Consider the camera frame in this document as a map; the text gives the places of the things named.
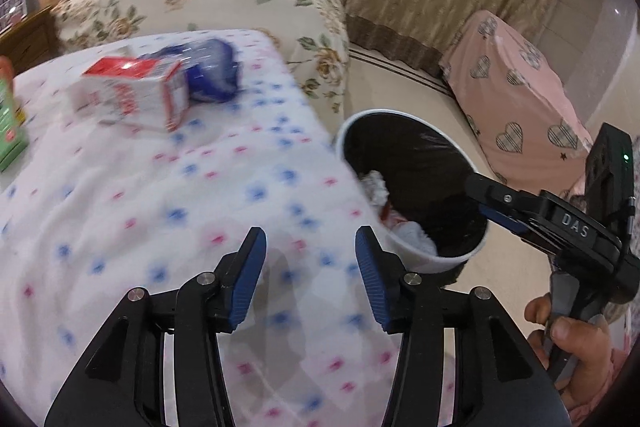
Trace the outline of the white flowered bed sheet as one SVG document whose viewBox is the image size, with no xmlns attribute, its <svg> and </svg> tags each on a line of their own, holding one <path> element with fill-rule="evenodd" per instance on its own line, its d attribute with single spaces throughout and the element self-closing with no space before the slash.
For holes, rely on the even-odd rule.
<svg viewBox="0 0 640 427">
<path fill-rule="evenodd" d="M 399 341 L 375 323 L 354 245 L 375 213 L 272 41 L 228 30 L 239 96 L 172 133 L 100 124 L 68 88 L 116 51 L 18 75 L 29 147 L 1 178 L 1 378 L 42 423 L 129 289 L 180 287 L 253 227 L 268 254 L 250 312 L 219 340 L 240 426 L 377 426 Z"/>
</svg>

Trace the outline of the red white milk carton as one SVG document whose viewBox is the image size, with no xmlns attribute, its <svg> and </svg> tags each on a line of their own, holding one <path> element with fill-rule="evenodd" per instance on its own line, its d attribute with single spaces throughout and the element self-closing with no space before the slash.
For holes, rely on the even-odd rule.
<svg viewBox="0 0 640 427">
<path fill-rule="evenodd" d="M 173 132 L 189 109 L 186 73 L 176 58 L 106 56 L 67 88 L 76 110 L 104 124 Z"/>
</svg>

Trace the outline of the brown wooden nightstand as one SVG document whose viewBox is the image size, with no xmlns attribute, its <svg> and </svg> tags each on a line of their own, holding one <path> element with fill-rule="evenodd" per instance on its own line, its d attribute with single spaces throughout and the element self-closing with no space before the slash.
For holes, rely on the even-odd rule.
<svg viewBox="0 0 640 427">
<path fill-rule="evenodd" d="M 1 35 L 1 56 L 7 58 L 15 75 L 26 72 L 60 55 L 52 6 L 32 13 Z"/>
</svg>

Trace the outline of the white black trash bin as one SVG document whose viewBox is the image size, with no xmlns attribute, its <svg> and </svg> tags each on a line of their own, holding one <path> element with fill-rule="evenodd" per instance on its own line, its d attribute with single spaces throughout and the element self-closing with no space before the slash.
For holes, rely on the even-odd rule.
<svg viewBox="0 0 640 427">
<path fill-rule="evenodd" d="M 488 221 L 464 191 L 477 168 L 442 130 L 399 110 L 368 109 L 344 122 L 335 150 L 357 176 L 378 172 L 390 211 L 420 225 L 431 239 L 424 253 L 384 225 L 387 242 L 407 269 L 454 281 L 484 247 Z"/>
</svg>

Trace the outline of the blue plastic wrapper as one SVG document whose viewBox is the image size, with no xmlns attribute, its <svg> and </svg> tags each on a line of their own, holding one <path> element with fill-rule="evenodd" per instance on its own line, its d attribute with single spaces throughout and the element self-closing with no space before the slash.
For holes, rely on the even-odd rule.
<svg viewBox="0 0 640 427">
<path fill-rule="evenodd" d="M 227 103 L 240 91 L 238 51 L 227 41 L 200 39 L 140 55 L 140 58 L 165 57 L 181 61 L 190 99 L 195 102 Z"/>
</svg>

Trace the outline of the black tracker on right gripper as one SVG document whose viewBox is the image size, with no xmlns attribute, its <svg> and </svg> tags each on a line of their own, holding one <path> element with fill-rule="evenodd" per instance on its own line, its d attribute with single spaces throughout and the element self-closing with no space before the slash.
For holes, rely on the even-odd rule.
<svg viewBox="0 0 640 427">
<path fill-rule="evenodd" d="M 602 124 L 587 156 L 585 195 L 588 215 L 628 251 L 636 212 L 634 154 L 630 135 L 612 124 Z"/>
</svg>

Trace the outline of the floral bed quilt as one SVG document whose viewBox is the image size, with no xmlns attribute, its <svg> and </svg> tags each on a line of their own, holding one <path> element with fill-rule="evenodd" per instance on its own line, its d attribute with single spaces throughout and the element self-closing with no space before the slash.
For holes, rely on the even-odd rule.
<svg viewBox="0 0 640 427">
<path fill-rule="evenodd" d="M 344 119 L 349 42 L 340 0 L 62 0 L 52 14 L 66 52 L 165 32 L 260 31 L 323 124 Z"/>
</svg>

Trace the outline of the black white photo frame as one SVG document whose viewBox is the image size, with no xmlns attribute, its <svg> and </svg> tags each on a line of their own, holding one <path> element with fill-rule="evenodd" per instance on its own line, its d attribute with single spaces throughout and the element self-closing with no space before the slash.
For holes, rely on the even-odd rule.
<svg viewBox="0 0 640 427">
<path fill-rule="evenodd" d="M 17 25 L 27 15 L 26 0 L 0 0 L 0 32 Z"/>
</svg>

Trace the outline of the pink heart covered furniture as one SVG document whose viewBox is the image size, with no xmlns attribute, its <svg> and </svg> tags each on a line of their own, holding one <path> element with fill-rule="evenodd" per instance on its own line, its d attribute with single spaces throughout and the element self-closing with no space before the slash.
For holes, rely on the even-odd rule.
<svg viewBox="0 0 640 427">
<path fill-rule="evenodd" d="M 497 15 L 478 11 L 439 66 L 499 181 L 566 199 L 585 192 L 591 135 L 533 43 Z"/>
</svg>

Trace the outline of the green drink carton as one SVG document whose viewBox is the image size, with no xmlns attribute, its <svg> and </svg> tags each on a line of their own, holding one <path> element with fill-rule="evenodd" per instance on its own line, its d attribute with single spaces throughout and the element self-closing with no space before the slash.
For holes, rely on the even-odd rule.
<svg viewBox="0 0 640 427">
<path fill-rule="evenodd" d="M 21 156 L 29 144 L 23 128 L 13 89 L 13 66 L 1 57 L 1 150 L 0 167 L 5 172 Z"/>
</svg>

